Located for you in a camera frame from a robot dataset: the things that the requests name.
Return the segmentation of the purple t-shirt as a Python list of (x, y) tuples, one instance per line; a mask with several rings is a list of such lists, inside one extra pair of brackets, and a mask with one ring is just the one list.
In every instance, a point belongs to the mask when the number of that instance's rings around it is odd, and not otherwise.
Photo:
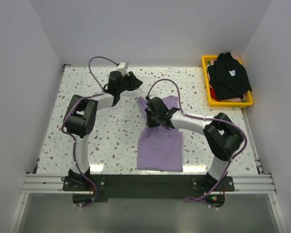
[(146, 126), (138, 140), (137, 169), (182, 172), (182, 132)]

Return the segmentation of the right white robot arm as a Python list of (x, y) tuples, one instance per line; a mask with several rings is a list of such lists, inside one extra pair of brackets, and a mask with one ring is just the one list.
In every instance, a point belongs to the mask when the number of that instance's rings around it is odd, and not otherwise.
[(169, 129), (183, 129), (205, 136), (214, 158), (207, 172), (206, 184), (216, 191), (223, 186), (223, 177), (233, 158), (247, 145), (247, 137), (230, 118), (219, 113), (216, 116), (189, 115), (180, 107), (168, 108), (158, 97), (146, 98), (147, 126), (164, 126)]

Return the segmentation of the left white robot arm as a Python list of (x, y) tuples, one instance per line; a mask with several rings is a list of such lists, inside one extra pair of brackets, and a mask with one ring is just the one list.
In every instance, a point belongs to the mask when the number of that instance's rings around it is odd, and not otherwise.
[(68, 177), (74, 180), (73, 184), (79, 190), (86, 190), (91, 184), (88, 140), (94, 129), (97, 111), (116, 106), (121, 93), (137, 90), (142, 84), (131, 71), (125, 75), (120, 71), (112, 71), (102, 93), (88, 97), (72, 96), (63, 120), (62, 132), (73, 139), (73, 165)]

